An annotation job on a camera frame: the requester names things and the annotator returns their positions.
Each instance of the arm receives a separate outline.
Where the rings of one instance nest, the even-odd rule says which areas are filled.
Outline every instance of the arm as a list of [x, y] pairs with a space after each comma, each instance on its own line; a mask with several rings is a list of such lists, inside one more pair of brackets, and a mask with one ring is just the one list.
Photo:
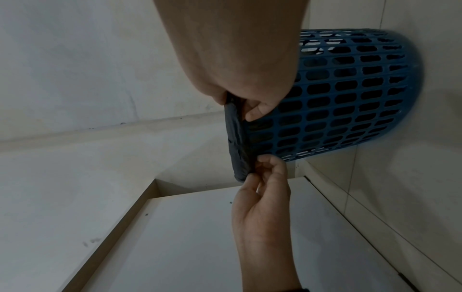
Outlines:
[[232, 206], [244, 292], [301, 289], [292, 255], [289, 199], [285, 162], [259, 156], [256, 173], [247, 177]]
[[218, 103], [247, 99], [245, 118], [274, 109], [293, 85], [308, 0], [154, 0], [184, 72]]

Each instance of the blue plastic basket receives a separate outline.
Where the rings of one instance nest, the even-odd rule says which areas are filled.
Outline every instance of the blue plastic basket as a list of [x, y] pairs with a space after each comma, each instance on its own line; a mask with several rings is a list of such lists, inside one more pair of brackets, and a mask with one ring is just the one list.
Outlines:
[[411, 109], [422, 72], [415, 48], [397, 33], [303, 30], [294, 86], [270, 114], [240, 125], [244, 151], [290, 161], [380, 137]]

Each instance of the brown edge trim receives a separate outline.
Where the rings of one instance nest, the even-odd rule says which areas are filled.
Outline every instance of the brown edge trim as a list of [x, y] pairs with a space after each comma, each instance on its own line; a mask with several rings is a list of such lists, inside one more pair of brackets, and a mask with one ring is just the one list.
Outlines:
[[76, 275], [69, 281], [63, 292], [78, 292], [93, 276], [96, 269], [100, 266], [106, 256], [109, 254], [111, 249], [115, 246], [119, 238], [124, 234], [125, 230], [132, 223], [135, 216], [144, 206], [147, 200], [152, 198], [161, 197], [159, 189], [157, 187], [156, 180], [149, 185], [149, 187], [143, 192], [143, 194], [136, 200], [133, 206], [127, 211], [123, 218], [117, 223], [114, 229], [109, 235], [101, 242], [100, 246], [90, 256], [90, 258], [84, 263], [82, 268], [76, 273]]

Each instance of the laundry basket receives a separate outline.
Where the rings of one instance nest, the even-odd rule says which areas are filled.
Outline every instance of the laundry basket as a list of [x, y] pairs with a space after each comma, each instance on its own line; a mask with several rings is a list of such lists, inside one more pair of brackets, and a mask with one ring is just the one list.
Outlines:
[[241, 99], [225, 106], [236, 179], [253, 171], [255, 157], [286, 161], [378, 138], [409, 112], [422, 84], [417, 51], [383, 30], [303, 30], [294, 85], [276, 109], [242, 121]]

